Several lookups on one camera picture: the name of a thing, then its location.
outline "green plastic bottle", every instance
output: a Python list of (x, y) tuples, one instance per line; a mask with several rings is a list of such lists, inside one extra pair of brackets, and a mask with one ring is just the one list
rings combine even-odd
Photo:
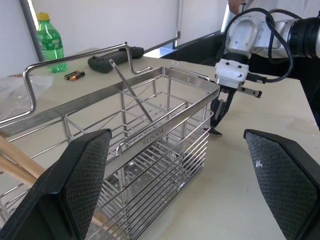
[[(50, 23), (48, 13), (41, 12), (36, 15), (39, 22), (37, 39), (45, 60), (54, 60), (64, 57), (64, 47), (62, 45), (59, 32)], [(67, 64), (55, 64), (48, 66), (51, 73), (64, 72), (67, 70)]]

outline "person's arm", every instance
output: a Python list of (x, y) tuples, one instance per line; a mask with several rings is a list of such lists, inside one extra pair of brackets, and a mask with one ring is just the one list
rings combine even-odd
[(237, 15), (239, 14), (240, 5), (243, 3), (244, 0), (229, 0), (229, 9), (230, 12)]

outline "white wall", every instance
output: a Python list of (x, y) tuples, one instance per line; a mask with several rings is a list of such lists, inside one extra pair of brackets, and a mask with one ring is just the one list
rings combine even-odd
[(65, 55), (128, 42), (149, 49), (174, 39), (178, 0), (32, 0), (49, 13)]
[(228, 0), (182, 0), (178, 45), (220, 31)]
[(19, 0), (0, 0), (0, 77), (22, 73), (38, 57)]

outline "white table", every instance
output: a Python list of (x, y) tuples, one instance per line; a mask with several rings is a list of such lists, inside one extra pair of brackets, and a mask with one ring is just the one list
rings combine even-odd
[[(143, 57), (133, 61), (135, 70), (172, 65), (173, 61), (168, 59)], [(180, 62), (178, 67), (215, 79), (215, 68), (211, 66)], [(121, 64), (119, 68), (125, 77), (132, 76), (128, 64)], [(75, 82), (65, 81), (63, 76), (74, 70), (85, 71), (86, 76)], [(38, 100), (37, 112), (121, 81), (115, 71), (94, 72), (86, 59), (70, 62), (66, 73), (53, 75), (54, 83)], [(49, 73), (39, 69), (33, 74)], [(256, 129), (292, 139), (318, 163), (320, 133), (298, 80), (285, 79), (266, 85), (246, 82), (245, 86), (262, 90), (261, 99), (241, 93), (235, 95), (229, 113), (217, 128), (223, 136), (209, 137), (204, 171), (141, 239), (285, 239), (260, 192), (243, 133), (245, 129)], [(30, 154), (29, 142), (16, 144)], [(6, 184), (0, 184), (0, 191)]]

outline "black tool handle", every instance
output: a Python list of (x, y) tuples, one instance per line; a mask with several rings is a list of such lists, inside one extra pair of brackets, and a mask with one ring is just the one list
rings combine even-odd
[[(141, 58), (145, 50), (142, 47), (130, 47), (131, 49), (131, 54), (133, 59), (139, 59)], [(88, 59), (88, 64), (89, 67), (92, 68), (93, 70), (107, 74), (109, 73), (113, 67), (109, 63), (109, 60), (113, 60), (115, 64), (121, 64), (126, 61), (128, 61), (128, 55), (125, 49), (119, 49), (118, 51), (114, 51), (112, 53), (108, 53), (103, 56), (93, 56)]]

